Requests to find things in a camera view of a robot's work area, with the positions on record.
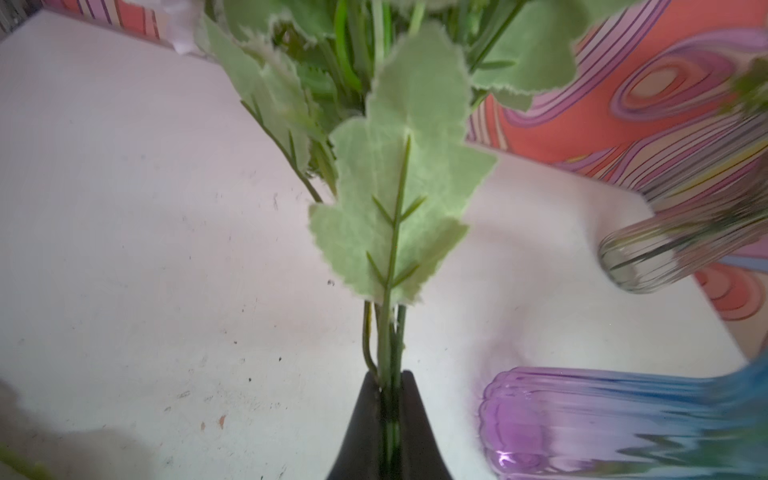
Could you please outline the clear ribbed glass vase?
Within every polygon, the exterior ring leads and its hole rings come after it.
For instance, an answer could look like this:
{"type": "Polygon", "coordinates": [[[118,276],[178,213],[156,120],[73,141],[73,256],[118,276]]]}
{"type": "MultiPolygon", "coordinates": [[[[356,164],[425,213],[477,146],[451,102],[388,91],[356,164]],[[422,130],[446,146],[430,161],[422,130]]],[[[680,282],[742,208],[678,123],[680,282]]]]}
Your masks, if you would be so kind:
{"type": "Polygon", "coordinates": [[[767,176],[754,173],[724,190],[617,230],[599,244],[604,273],[621,289],[654,292],[767,234],[767,176]]]}

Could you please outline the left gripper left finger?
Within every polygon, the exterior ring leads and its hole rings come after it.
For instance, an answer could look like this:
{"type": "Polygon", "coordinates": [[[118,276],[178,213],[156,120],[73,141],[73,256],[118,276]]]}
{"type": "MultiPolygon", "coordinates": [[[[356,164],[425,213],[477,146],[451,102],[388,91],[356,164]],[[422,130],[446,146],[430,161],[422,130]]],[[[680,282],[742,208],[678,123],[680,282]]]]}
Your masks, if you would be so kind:
{"type": "Polygon", "coordinates": [[[340,450],[327,480],[376,480],[380,478],[380,395],[376,380],[367,372],[349,420],[340,450]]]}

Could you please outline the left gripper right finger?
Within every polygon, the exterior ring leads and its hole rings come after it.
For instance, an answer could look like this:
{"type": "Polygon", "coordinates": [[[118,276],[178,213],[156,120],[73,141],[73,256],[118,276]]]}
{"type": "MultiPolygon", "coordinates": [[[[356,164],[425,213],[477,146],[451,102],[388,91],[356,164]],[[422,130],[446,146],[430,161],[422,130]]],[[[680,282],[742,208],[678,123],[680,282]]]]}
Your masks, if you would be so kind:
{"type": "Polygon", "coordinates": [[[401,374],[400,430],[402,478],[452,480],[440,454],[422,398],[411,371],[401,374]]]}

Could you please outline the small pink flower sprigs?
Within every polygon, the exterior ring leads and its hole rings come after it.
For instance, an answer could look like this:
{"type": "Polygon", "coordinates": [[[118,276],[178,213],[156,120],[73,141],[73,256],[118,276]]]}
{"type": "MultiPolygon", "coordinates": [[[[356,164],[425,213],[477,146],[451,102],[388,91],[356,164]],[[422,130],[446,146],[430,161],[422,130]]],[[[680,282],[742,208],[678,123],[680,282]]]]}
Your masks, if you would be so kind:
{"type": "Polygon", "coordinates": [[[624,1],[152,1],[180,54],[214,59],[304,184],[309,229],[363,306],[377,385],[373,455],[404,475],[407,309],[463,240],[495,166],[469,147],[474,109],[528,110],[577,74],[574,47],[624,1]]]}

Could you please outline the purple glass vase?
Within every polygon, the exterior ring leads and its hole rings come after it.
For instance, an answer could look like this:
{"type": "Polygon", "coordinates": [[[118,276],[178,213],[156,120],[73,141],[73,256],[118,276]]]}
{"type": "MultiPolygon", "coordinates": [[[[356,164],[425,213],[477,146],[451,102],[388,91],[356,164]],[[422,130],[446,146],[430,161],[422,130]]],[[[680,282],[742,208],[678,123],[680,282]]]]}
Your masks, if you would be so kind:
{"type": "Polygon", "coordinates": [[[479,420],[501,479],[764,479],[767,356],[709,378],[517,367],[479,420]]]}

